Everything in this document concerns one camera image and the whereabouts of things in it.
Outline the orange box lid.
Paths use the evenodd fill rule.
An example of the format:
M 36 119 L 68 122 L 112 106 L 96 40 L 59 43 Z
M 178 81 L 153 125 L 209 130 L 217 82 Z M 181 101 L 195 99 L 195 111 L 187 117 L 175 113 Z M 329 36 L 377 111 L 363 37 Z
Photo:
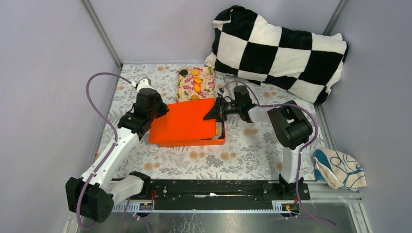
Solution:
M 169 104 L 167 114 L 152 122 L 148 141 L 158 144 L 170 137 L 176 139 L 185 126 L 190 129 L 195 126 L 211 127 L 214 133 L 216 120 L 203 120 L 203 117 L 213 107 L 214 101 L 213 98 L 209 98 Z

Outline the floral cookie tray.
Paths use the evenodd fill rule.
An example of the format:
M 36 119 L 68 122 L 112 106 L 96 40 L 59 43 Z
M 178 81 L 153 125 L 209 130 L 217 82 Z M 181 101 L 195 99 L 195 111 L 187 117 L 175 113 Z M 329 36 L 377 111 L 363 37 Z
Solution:
M 177 102 L 215 98 L 215 73 L 211 67 L 187 67 L 177 72 Z

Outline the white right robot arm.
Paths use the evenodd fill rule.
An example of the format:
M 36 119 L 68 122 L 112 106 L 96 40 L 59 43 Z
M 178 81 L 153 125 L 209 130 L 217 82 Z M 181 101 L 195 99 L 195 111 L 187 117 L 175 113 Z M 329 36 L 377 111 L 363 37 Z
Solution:
M 301 151 L 309 142 L 313 128 L 304 114 L 304 109 L 289 101 L 274 106 L 253 103 L 248 87 L 240 85 L 234 88 L 234 99 L 218 94 L 213 107 L 204 116 L 204 120 L 225 121 L 228 115 L 239 115 L 248 123 L 265 122 L 273 127 L 278 142 L 283 146 L 283 170 L 279 182 L 279 195 L 291 200 L 303 184 L 300 175 Z

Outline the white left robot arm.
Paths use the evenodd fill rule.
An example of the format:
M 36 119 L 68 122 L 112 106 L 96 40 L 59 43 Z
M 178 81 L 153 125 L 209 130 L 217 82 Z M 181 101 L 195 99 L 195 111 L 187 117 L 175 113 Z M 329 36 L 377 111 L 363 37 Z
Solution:
M 71 177 L 66 183 L 69 210 L 76 214 L 78 224 L 82 223 L 82 217 L 103 223 L 113 207 L 123 200 L 134 195 L 143 200 L 150 195 L 150 177 L 140 172 L 131 172 L 126 178 L 112 183 L 120 164 L 149 131 L 153 120 L 168 112 L 150 79 L 131 82 L 131 85 L 137 91 L 136 102 L 120 118 L 118 125 L 111 127 L 114 136 L 110 144 L 80 178 Z

